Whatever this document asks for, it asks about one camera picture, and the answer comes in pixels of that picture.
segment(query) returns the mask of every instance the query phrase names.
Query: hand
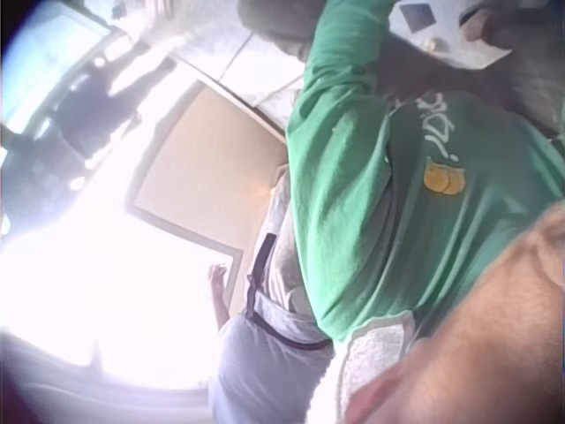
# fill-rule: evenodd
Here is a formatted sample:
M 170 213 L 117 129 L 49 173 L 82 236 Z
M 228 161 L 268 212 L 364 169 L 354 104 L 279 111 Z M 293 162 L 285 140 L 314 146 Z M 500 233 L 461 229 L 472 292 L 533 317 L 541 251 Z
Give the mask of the hand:
M 208 282 L 210 283 L 210 288 L 212 289 L 212 296 L 215 299 L 223 298 L 223 276 L 225 276 L 226 271 L 226 267 L 219 264 L 212 265 L 208 270 Z

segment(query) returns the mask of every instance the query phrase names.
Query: shirt sleeve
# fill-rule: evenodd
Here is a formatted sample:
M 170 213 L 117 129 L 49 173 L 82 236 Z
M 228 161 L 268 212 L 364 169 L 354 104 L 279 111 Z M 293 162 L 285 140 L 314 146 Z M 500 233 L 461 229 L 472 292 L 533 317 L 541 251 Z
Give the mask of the shirt sleeve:
M 393 5 L 328 0 L 287 128 L 298 256 L 314 315 L 337 339 L 345 334 L 331 315 L 347 309 L 350 285 L 371 274 L 383 231 L 375 211 L 389 199 L 389 105 L 376 94 L 373 69 Z

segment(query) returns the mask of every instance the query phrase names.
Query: green long-sleeve shirt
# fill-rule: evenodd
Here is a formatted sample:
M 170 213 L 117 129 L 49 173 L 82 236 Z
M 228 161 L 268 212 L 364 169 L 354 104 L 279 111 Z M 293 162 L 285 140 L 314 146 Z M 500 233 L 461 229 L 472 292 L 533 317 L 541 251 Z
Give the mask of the green long-sleeve shirt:
M 461 92 L 397 109 L 376 94 L 393 4 L 328 0 L 287 129 L 298 256 L 337 340 L 404 311 L 429 332 L 563 198 L 565 162 L 520 117 Z

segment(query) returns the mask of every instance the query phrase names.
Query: wall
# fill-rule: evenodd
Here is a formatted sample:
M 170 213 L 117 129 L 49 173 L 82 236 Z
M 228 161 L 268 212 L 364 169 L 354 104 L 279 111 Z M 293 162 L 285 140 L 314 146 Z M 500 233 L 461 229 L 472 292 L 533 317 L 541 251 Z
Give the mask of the wall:
M 245 274 L 286 147 L 210 88 L 180 118 L 142 184 L 136 206 L 244 251 L 230 312 L 243 306 Z

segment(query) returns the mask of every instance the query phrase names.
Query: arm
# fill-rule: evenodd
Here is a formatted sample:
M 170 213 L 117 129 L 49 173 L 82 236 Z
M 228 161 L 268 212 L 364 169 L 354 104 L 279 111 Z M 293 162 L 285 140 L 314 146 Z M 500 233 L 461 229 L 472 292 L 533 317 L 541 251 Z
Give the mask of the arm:
M 320 327 L 335 305 L 362 305 L 350 284 L 369 287 L 372 253 L 386 208 L 389 106 L 375 94 L 370 67 L 379 59 L 393 0 L 328 0 L 306 66 L 305 87 L 287 130 L 298 255 Z
M 208 282 L 212 289 L 212 304 L 214 305 L 215 320 L 218 331 L 230 320 L 230 312 L 223 301 L 223 276 L 226 268 L 221 265 L 213 265 L 208 271 Z

